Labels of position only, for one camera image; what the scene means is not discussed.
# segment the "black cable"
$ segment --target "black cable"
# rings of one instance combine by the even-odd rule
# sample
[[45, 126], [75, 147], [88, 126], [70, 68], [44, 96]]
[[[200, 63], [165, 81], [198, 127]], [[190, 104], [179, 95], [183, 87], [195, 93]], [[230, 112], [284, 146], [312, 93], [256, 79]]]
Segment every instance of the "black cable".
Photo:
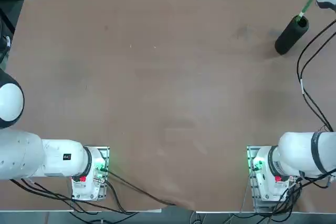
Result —
[[[59, 195], [59, 194], [53, 193], [52, 191], [49, 191], [48, 189], [46, 189], [45, 187], [43, 187], [43, 186], [40, 185], [39, 183], [35, 183], [35, 185], [37, 185], [38, 187], [42, 188], [42, 190], [41, 190], [41, 189], [38, 189], [38, 188], [36, 188], [36, 187], [34, 187], [34, 186], [32, 186], [32, 185], [30, 185], [30, 184], [29, 184], [27, 181], [25, 181], [24, 179], [21, 179], [21, 181], [22, 181], [27, 187], [29, 187], [29, 188], [32, 189], [32, 190], [39, 191], [39, 192], [42, 192], [42, 193], [51, 194], [51, 195], [54, 195], [54, 196], [57, 197], [57, 198], [65, 197], [64, 195]], [[76, 209], [74, 206], [72, 206], [71, 204], [67, 203], [66, 200], [62, 200], [65, 204], [67, 204], [67, 205], [68, 205], [70, 208], [72, 208], [74, 211], [79, 212], [79, 213], [81, 213], [81, 214], [82, 214], [82, 213], [86, 213], [86, 214], [88, 214], [88, 215], [97, 215], [97, 214], [98, 214], [98, 212], [97, 212], [97, 213], [87, 212], [87, 211], [85, 211], [85, 210], [84, 210], [84, 209], [83, 209], [77, 202], [73, 201], [73, 199], [70, 199], [70, 198], [68, 198], [68, 199], [71, 200], [74, 204], [76, 204], [80, 210], [82, 210], [82, 212], [81, 212], [81, 211], [79, 211], [78, 209]]]
[[[308, 177], [305, 177], [306, 180], [308, 181], [312, 181], [313, 178], [308, 178]], [[329, 187], [329, 181], [327, 181], [327, 184], [325, 186], [321, 186], [315, 182], [313, 182], [314, 185], [316, 185], [317, 187], [321, 188], [321, 189], [327, 189]]]
[[86, 223], [86, 224], [91, 224], [91, 222], [88, 222], [86, 220], [83, 220], [82, 218], [79, 218], [78, 216], [76, 216], [75, 214], [73, 214], [72, 212], [69, 212], [69, 214], [71, 214], [72, 216], [74, 216], [76, 219], [79, 219], [80, 221]]
[[[297, 189], [292, 189], [292, 190], [290, 191], [290, 194], [287, 196], [286, 200], [285, 200], [285, 201], [280, 205], [280, 207], [279, 207], [279, 209], [280, 209], [280, 208], [285, 204], [285, 202], [290, 198], [290, 196], [292, 196], [292, 203], [291, 203], [290, 208], [289, 208], [289, 209], [284, 209], [284, 210], [281, 210], [281, 211], [277, 210], [277, 209], [278, 209], [278, 205], [279, 205], [279, 203], [280, 203], [280, 201], [278, 201], [278, 203], [277, 203], [277, 205], [275, 206], [275, 208], [274, 208], [274, 210], [273, 210], [271, 216], [275, 215], [275, 214], [278, 213], [278, 212], [283, 212], [283, 211], [287, 211], [287, 210], [289, 210], [289, 213], [291, 214], [292, 209], [293, 209], [295, 203], [297, 202], [297, 200], [299, 199], [299, 197], [300, 197], [300, 195], [301, 195], [301, 193], [302, 193], [302, 189], [303, 189], [304, 187], [306, 187], [306, 186], [308, 186], [308, 185], [310, 185], [310, 184], [313, 184], [313, 183], [316, 182], [316, 181], [319, 181], [319, 180], [321, 180], [321, 179], [324, 179], [324, 178], [326, 178], [327, 176], [330, 176], [332, 173], [335, 173], [335, 172], [336, 172], [336, 169], [333, 169], [333, 170], [331, 170], [330, 172], [327, 172], [327, 173], [325, 173], [325, 174], [319, 176], [318, 178], [311, 179], [311, 181], [308, 181], [307, 183], [305, 183], [305, 184], [303, 184], [303, 185], [302, 185], [301, 182], [300, 182], [300, 183], [299, 183], [299, 188], [297, 188]], [[285, 194], [287, 191], [288, 191], [288, 189], [286, 189], [285, 192], [281, 195], [280, 200], [281, 200], [281, 198], [284, 196], [284, 194]], [[286, 220], [289, 218], [289, 216], [286, 217], [286, 218], [285, 218], [284, 220], [282, 220], [282, 221], [276, 221], [276, 222], [283, 222], [283, 221], [286, 221]]]
[[[333, 24], [336, 23], [336, 19], [334, 21], [332, 21], [329, 25], [327, 25], [322, 31], [320, 31], [306, 46], [305, 48], [302, 50], [298, 61], [297, 61], [297, 65], [296, 65], [296, 72], [297, 72], [297, 77], [299, 82], [301, 83], [301, 78], [300, 76], [302, 76], [302, 71], [301, 74], [299, 74], [299, 65], [300, 65], [300, 60], [304, 54], [304, 52], [308, 49], [308, 47], [318, 38], [320, 37], [325, 31], [327, 31]], [[314, 114], [320, 119], [320, 121], [327, 126], [327, 129], [331, 132], [333, 132], [333, 128], [331, 127], [329, 121], [327, 120], [327, 118], [324, 116], [324, 114], [322, 113], [322, 111], [320, 110], [320, 108], [317, 106], [317, 104], [314, 102], [314, 100], [311, 98], [311, 96], [309, 95], [309, 93], [306, 91], [306, 89], [303, 87], [303, 98], [306, 102], [306, 104], [308, 105], [308, 107], [314, 112]], [[308, 103], [305, 95], [307, 95], [307, 97], [309, 98], [309, 100], [314, 104], [314, 106], [317, 108], [317, 110], [320, 112], [321, 116], [311, 107], [311, 105]]]
[[123, 219], [121, 219], [121, 220], [118, 220], [118, 221], [113, 222], [113, 224], [117, 224], [117, 223], [120, 223], [120, 222], [122, 222], [122, 221], [124, 221], [124, 220], [127, 220], [127, 219], [133, 217], [134, 215], [137, 215], [138, 213], [139, 213], [139, 212], [135, 212], [134, 214], [129, 215], [129, 216], [127, 216], [126, 218], [123, 218]]
[[124, 213], [124, 214], [129, 214], [120, 204], [120, 200], [118, 198], [117, 192], [115, 191], [115, 188], [112, 186], [112, 184], [110, 182], [108, 182], [107, 180], [105, 181], [105, 183], [110, 187], [110, 189], [112, 190], [112, 193], [114, 195], [115, 201], [119, 207], [119, 209]]
[[263, 217], [260, 221], [258, 221], [256, 224], [262, 223], [267, 217]]
[[[118, 220], [118, 221], [116, 221], [116, 222], [111, 222], [111, 221], [108, 221], [108, 220], [103, 220], [103, 223], [104, 223], [104, 222], [106, 222], [107, 224], [117, 224], [117, 223], [121, 223], [121, 222], [123, 222], [124, 220], [127, 220], [127, 219], [133, 217], [134, 215], [137, 215], [138, 213], [139, 213], [139, 212], [135, 212], [135, 213], [133, 213], [132, 215], [129, 215], [129, 216], [127, 216], [127, 217], [125, 217], [125, 218], [123, 218], [123, 219], [121, 219], [121, 220]], [[95, 223], [95, 222], [101, 222], [101, 219], [90, 220], [90, 223]]]
[[[336, 35], [336, 32], [334, 32], [323, 44], [322, 46], [313, 54], [313, 56], [311, 56], [309, 58], [309, 60], [303, 65], [303, 68], [301, 70], [301, 74], [300, 74], [300, 80], [302, 80], [302, 75], [303, 75], [303, 71], [305, 70], [305, 68], [307, 67], [307, 65], [315, 58], [315, 56], [324, 48], [324, 46]], [[330, 123], [328, 122], [327, 118], [324, 116], [324, 114], [322, 113], [322, 111], [320, 110], [320, 108], [315, 104], [316, 108], [318, 109], [318, 111], [320, 112], [321, 116], [323, 117], [324, 120], [322, 120], [322, 122], [325, 122], [325, 124], [327, 124], [327, 128], [333, 132], [333, 128], [331, 127]]]
[[49, 196], [49, 195], [41, 194], [41, 193], [38, 193], [36, 191], [33, 191], [33, 190], [30, 190], [30, 189], [26, 188], [25, 186], [21, 185], [19, 182], [15, 181], [13, 179], [10, 179], [10, 181], [13, 182], [15, 185], [17, 185], [18, 187], [20, 187], [21, 189], [23, 189], [23, 190], [25, 190], [25, 191], [27, 191], [29, 193], [38, 195], [38, 196], [42, 196], [42, 197], [49, 198], [49, 199], [55, 199], [55, 200], [71, 200], [71, 201], [76, 201], [76, 202], [80, 202], [80, 203], [83, 203], [83, 204], [87, 204], [87, 205], [91, 205], [91, 206], [94, 206], [94, 207], [98, 207], [98, 208], [101, 208], [101, 209], [106, 209], [106, 210], [109, 210], [109, 211], [117, 212], [119, 214], [123, 214], [123, 212], [115, 210], [115, 209], [112, 209], [112, 208], [109, 208], [109, 207], [97, 205], [97, 204], [94, 204], [94, 203], [91, 203], [91, 202], [88, 202], [88, 201], [85, 201], [85, 200], [71, 199], [71, 198], [66, 197], [64, 195], [61, 195], [61, 194], [57, 194], [57, 195], [60, 196], [60, 197], [63, 197], [63, 198], [56, 198], [56, 197], [52, 197], [52, 196]]
[[232, 214], [233, 216], [235, 216], [235, 217], [237, 217], [237, 218], [239, 218], [239, 219], [249, 219], [249, 218], [252, 218], [252, 217], [254, 217], [254, 216], [257, 216], [258, 214], [253, 214], [253, 215], [251, 215], [251, 216], [246, 216], [246, 217], [244, 217], [244, 216], [239, 216], [239, 215], [235, 215], [235, 214]]
[[118, 176], [117, 174], [115, 174], [115, 173], [113, 173], [113, 172], [111, 172], [111, 171], [109, 171], [109, 170], [107, 170], [107, 169], [101, 169], [101, 171], [102, 171], [102, 172], [108, 172], [108, 173], [111, 174], [112, 176], [118, 178], [119, 180], [121, 180], [121, 181], [123, 181], [124, 183], [128, 184], [129, 186], [133, 187], [133, 189], [137, 190], [138, 192], [140, 192], [140, 193], [142, 193], [142, 194], [145, 194], [146, 196], [150, 197], [151, 199], [156, 200], [156, 201], [159, 202], [159, 203], [165, 204], [165, 205], [167, 205], [167, 206], [175, 206], [175, 204], [173, 204], [173, 203], [170, 203], [170, 202], [167, 202], [167, 201], [164, 201], [164, 200], [161, 200], [161, 199], [156, 198], [155, 196], [153, 196], [153, 195], [147, 193], [146, 191], [140, 189], [139, 187], [137, 187], [137, 186], [135, 186], [135, 185], [129, 183], [129, 182], [126, 181], [125, 179], [121, 178], [121, 177]]
[[15, 27], [13, 26], [12, 22], [8, 19], [5, 12], [0, 8], [0, 17], [2, 18], [3, 23], [7, 26], [9, 31], [14, 34], [15, 33]]

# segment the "black cylinder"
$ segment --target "black cylinder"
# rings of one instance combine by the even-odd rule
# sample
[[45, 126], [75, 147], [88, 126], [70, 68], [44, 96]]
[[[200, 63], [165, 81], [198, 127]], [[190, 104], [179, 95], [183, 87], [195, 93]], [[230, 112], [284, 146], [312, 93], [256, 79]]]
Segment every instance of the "black cylinder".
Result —
[[281, 33], [277, 41], [275, 41], [275, 50], [280, 54], [284, 55], [287, 53], [292, 46], [298, 41], [302, 35], [308, 31], [309, 22], [306, 17], [302, 17], [300, 21], [296, 21], [297, 16], [295, 16], [286, 29]]

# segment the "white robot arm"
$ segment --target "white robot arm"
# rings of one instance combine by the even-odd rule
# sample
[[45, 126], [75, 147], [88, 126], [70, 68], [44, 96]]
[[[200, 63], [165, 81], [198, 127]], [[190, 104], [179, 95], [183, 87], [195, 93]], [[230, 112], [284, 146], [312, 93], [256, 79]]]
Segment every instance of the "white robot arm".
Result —
[[316, 178], [336, 168], [335, 132], [287, 132], [277, 146], [263, 146], [253, 170], [263, 201], [284, 200], [290, 177]]
[[0, 179], [71, 177], [74, 198], [104, 199], [107, 174], [100, 169], [108, 168], [109, 148], [6, 129], [18, 121], [24, 103], [20, 85], [0, 69]]

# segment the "cable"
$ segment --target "cable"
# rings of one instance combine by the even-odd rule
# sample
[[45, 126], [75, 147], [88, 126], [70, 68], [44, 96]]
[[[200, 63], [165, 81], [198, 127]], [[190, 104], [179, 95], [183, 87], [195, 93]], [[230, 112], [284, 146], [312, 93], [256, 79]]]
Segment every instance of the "cable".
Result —
[[257, 214], [253, 214], [253, 215], [251, 215], [251, 216], [246, 216], [246, 217], [238, 216], [238, 215], [236, 215], [236, 214], [232, 214], [232, 215], [235, 216], [235, 217], [237, 217], [237, 218], [239, 218], [239, 219], [249, 219], [249, 218], [252, 218], [252, 217], [254, 217], [254, 216], [257, 216]]
[[258, 221], [256, 224], [260, 224], [262, 223], [264, 220], [266, 219], [266, 217], [263, 217], [260, 221]]
[[[307, 178], [307, 177], [305, 177], [305, 179], [308, 180], [308, 181], [312, 180], [312, 178]], [[330, 177], [328, 177], [328, 181], [327, 181], [325, 186], [320, 186], [319, 184], [317, 184], [315, 182], [313, 182], [313, 184], [316, 185], [317, 187], [321, 188], [321, 189], [327, 189], [329, 187], [329, 184], [330, 184]]]
[[114, 187], [112, 186], [112, 184], [110, 182], [108, 182], [107, 180], [105, 181], [105, 183], [111, 188], [112, 190], [112, 193], [114, 195], [114, 198], [115, 198], [115, 201], [117, 202], [117, 205], [119, 207], [119, 209], [124, 213], [124, 214], [130, 214], [128, 213], [120, 204], [120, 201], [119, 201], [119, 198], [118, 198], [118, 195], [117, 195], [117, 192], [115, 191]]
[[[251, 174], [252, 174], [252, 171], [249, 172], [248, 177], [247, 177], [247, 185], [246, 185], [246, 188], [245, 188], [244, 199], [243, 199], [243, 203], [242, 203], [242, 206], [241, 206], [241, 208], [240, 208], [239, 214], [241, 214], [241, 212], [243, 211], [243, 208], [244, 208], [245, 199], [246, 199], [246, 194], [247, 194], [247, 189], [249, 188], [249, 185], [250, 185], [250, 183], [251, 183]], [[227, 218], [225, 221], [223, 221], [223, 224], [226, 224], [226, 223], [228, 223], [229, 221], [230, 221], [230, 223], [231, 223], [231, 220], [232, 220], [233, 217], [238, 217], [238, 216], [235, 215], [235, 214], [232, 214], [232, 216], [229, 216], [229, 218]]]
[[[302, 87], [302, 90], [303, 90], [303, 98], [304, 98], [304, 100], [305, 100], [305, 102], [306, 102], [306, 104], [308, 105], [308, 107], [311, 109], [311, 111], [313, 111], [313, 113], [320, 119], [320, 121], [324, 124], [324, 125], [326, 125], [326, 127], [327, 127], [327, 129], [329, 130], [329, 131], [331, 131], [331, 132], [333, 132], [333, 128], [331, 127], [331, 125], [330, 125], [330, 123], [329, 123], [329, 121], [327, 120], [327, 118], [324, 116], [324, 114], [322, 113], [322, 111], [320, 110], [320, 108], [317, 106], [317, 104], [315, 103], [315, 101], [312, 99], [312, 97], [309, 95], [309, 93], [306, 91], [306, 89], [304, 88], [304, 86], [303, 86], [303, 84], [302, 84], [302, 79], [301, 79], [301, 77], [302, 77], [302, 74], [303, 74], [303, 71], [301, 71], [301, 74], [299, 74], [299, 65], [300, 65], [300, 60], [301, 60], [301, 58], [302, 58], [302, 56], [303, 56], [303, 54], [304, 54], [304, 52], [308, 49], [308, 47], [318, 38], [318, 37], [320, 37], [325, 31], [327, 31], [333, 24], [335, 24], [336, 23], [336, 19], [334, 20], [334, 21], [332, 21], [329, 25], [327, 25], [322, 31], [320, 31], [306, 46], [305, 46], [305, 48], [302, 50], [302, 52], [301, 52], [301, 54], [300, 54], [300, 56], [299, 56], [299, 58], [298, 58], [298, 61], [297, 61], [297, 66], [296, 66], [296, 72], [297, 72], [297, 77], [298, 77], [298, 80], [299, 80], [299, 82], [300, 82], [300, 84], [301, 84], [301, 87]], [[326, 43], [324, 43], [319, 49], [318, 49], [318, 51], [317, 51], [317, 53], [324, 47], [326, 45]], [[312, 57], [311, 57], [311, 59], [309, 60], [309, 62], [316, 56], [317, 54], [314, 54]], [[319, 115], [313, 108], [312, 108], [312, 106], [308, 103], [308, 101], [307, 101], [307, 99], [306, 99], [306, 96], [309, 98], [309, 100], [314, 104], [314, 106], [317, 108], [317, 110], [319, 111], [319, 113], [321, 114], [321, 115]]]
[[208, 216], [208, 214], [205, 214], [203, 220], [202, 220], [202, 224], [204, 224], [205, 218]]
[[83, 204], [87, 204], [87, 205], [91, 205], [91, 206], [94, 206], [94, 207], [98, 207], [98, 208], [101, 208], [101, 209], [106, 209], [106, 210], [109, 210], [109, 211], [117, 212], [119, 214], [123, 214], [123, 212], [115, 210], [115, 209], [112, 209], [112, 208], [109, 208], [109, 207], [97, 205], [97, 204], [94, 204], [94, 203], [91, 203], [91, 202], [88, 202], [88, 201], [85, 201], [85, 200], [71, 199], [71, 198], [66, 197], [66, 196], [64, 196], [62, 194], [57, 194], [57, 195], [60, 196], [60, 197], [63, 197], [63, 198], [57, 198], [57, 197], [52, 197], [50, 195], [41, 194], [41, 193], [38, 193], [36, 191], [33, 191], [33, 190], [30, 190], [30, 189], [26, 188], [25, 186], [21, 185], [19, 182], [15, 181], [13, 179], [10, 179], [10, 181], [13, 182], [15, 185], [17, 185], [18, 187], [20, 187], [21, 189], [23, 189], [23, 190], [25, 190], [25, 191], [27, 191], [29, 193], [38, 195], [38, 196], [42, 196], [42, 197], [49, 198], [49, 199], [55, 199], [55, 200], [71, 200], [71, 201], [76, 201], [76, 202], [80, 202], [80, 203], [83, 203]]
[[[30, 189], [33, 189], [33, 190], [35, 190], [35, 191], [40, 191], [40, 192], [42, 192], [42, 193], [47, 193], [47, 194], [51, 194], [51, 195], [54, 195], [55, 197], [57, 197], [57, 198], [60, 198], [60, 196], [63, 196], [63, 197], [65, 197], [64, 195], [59, 195], [59, 194], [55, 194], [55, 193], [53, 193], [52, 191], [49, 191], [49, 190], [47, 190], [45, 187], [43, 187], [42, 185], [40, 185], [39, 183], [34, 183], [35, 185], [37, 185], [38, 187], [40, 187], [40, 188], [42, 188], [42, 190], [41, 189], [38, 189], [38, 188], [36, 188], [36, 187], [34, 187], [34, 186], [32, 186], [32, 185], [30, 185], [29, 183], [27, 183], [27, 181], [25, 181], [24, 179], [21, 179], [21, 181], [27, 186], [27, 187], [29, 187]], [[67, 203], [66, 202], [66, 200], [62, 200], [65, 204], [67, 204], [70, 208], [72, 208], [74, 211], [76, 211], [76, 212], [79, 212], [79, 213], [86, 213], [86, 214], [88, 214], [88, 215], [97, 215], [98, 214], [98, 212], [97, 213], [91, 213], [91, 212], [87, 212], [87, 211], [85, 211], [77, 202], [75, 202], [75, 201], [73, 201], [73, 199], [70, 199], [74, 204], [76, 204], [77, 206], [78, 206], [78, 208], [80, 209], [80, 210], [82, 210], [82, 212], [81, 211], [79, 211], [78, 209], [76, 209], [74, 206], [72, 206], [71, 204], [69, 204], [69, 203]]]
[[[121, 223], [121, 222], [123, 222], [124, 220], [127, 220], [127, 219], [129, 219], [129, 218], [131, 218], [131, 217], [133, 217], [134, 215], [137, 215], [137, 214], [139, 214], [139, 212], [135, 212], [135, 213], [133, 213], [132, 215], [129, 215], [129, 216], [127, 216], [127, 217], [125, 217], [125, 218], [123, 218], [123, 219], [121, 219], [121, 220], [115, 221], [115, 222], [111, 222], [111, 221], [108, 221], [108, 220], [104, 220], [103, 223], [104, 223], [104, 222], [106, 222], [107, 224], [117, 224], [117, 223]], [[101, 219], [90, 220], [90, 223], [95, 223], [95, 222], [101, 222]]]
[[69, 214], [71, 214], [72, 216], [74, 216], [76, 219], [81, 220], [82, 222], [86, 223], [86, 224], [91, 224], [91, 222], [88, 222], [86, 220], [83, 220], [82, 218], [79, 218], [78, 216], [76, 216], [75, 214], [73, 214], [72, 212], [69, 212]]
[[108, 172], [108, 173], [111, 174], [112, 176], [118, 178], [119, 180], [121, 180], [121, 181], [123, 181], [124, 183], [128, 184], [129, 186], [133, 187], [133, 189], [137, 190], [138, 192], [140, 192], [140, 193], [142, 193], [142, 194], [145, 194], [146, 196], [148, 196], [148, 197], [150, 197], [150, 198], [156, 200], [156, 201], [159, 202], [159, 203], [165, 204], [165, 205], [167, 205], [167, 206], [175, 206], [175, 204], [173, 204], [173, 203], [170, 203], [170, 202], [167, 202], [167, 201], [164, 201], [164, 200], [161, 200], [161, 199], [158, 199], [158, 198], [154, 197], [153, 195], [151, 195], [151, 194], [147, 193], [146, 191], [140, 189], [139, 187], [137, 187], [137, 186], [135, 186], [135, 185], [129, 183], [129, 182], [126, 181], [125, 179], [121, 178], [121, 177], [118, 176], [117, 174], [115, 174], [115, 173], [113, 173], [113, 172], [111, 172], [111, 171], [109, 171], [109, 170], [107, 170], [107, 169], [102, 168], [102, 169], [100, 169], [100, 170], [101, 170], [102, 172]]

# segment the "tabletop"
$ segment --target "tabletop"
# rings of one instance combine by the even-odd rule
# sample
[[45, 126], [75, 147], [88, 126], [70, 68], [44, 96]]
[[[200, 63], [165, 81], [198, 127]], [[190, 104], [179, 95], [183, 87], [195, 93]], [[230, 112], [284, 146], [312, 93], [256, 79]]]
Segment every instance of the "tabletop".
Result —
[[[246, 146], [322, 126], [303, 101], [295, 67], [335, 13], [312, 6], [309, 31], [288, 54], [274, 50], [306, 1], [26, 0], [7, 67], [26, 98], [15, 128], [108, 145], [114, 172], [178, 206], [239, 211]], [[335, 49], [328, 45], [305, 72], [306, 89], [331, 123]], [[65, 178], [39, 181], [69, 193]], [[68, 209], [1, 185], [1, 210]], [[163, 207], [116, 187], [128, 210]], [[305, 188], [297, 210], [335, 212], [334, 188]], [[100, 204], [116, 208], [111, 195]], [[243, 211], [252, 209], [249, 191]]]

